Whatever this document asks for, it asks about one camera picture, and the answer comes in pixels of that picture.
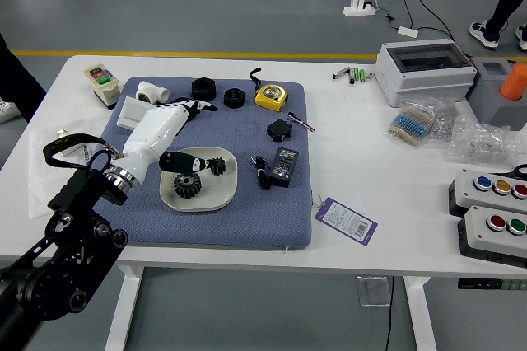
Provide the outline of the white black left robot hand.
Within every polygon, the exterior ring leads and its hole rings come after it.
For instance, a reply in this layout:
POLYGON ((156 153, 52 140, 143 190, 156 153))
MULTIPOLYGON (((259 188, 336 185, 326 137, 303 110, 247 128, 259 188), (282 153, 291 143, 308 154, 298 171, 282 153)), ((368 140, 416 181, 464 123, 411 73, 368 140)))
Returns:
POLYGON ((175 136, 200 110, 216 111, 217 107, 206 101, 186 99, 150 109, 125 142, 124 156, 114 160, 114 164, 139 184, 143 183, 147 168, 159 162, 175 136))

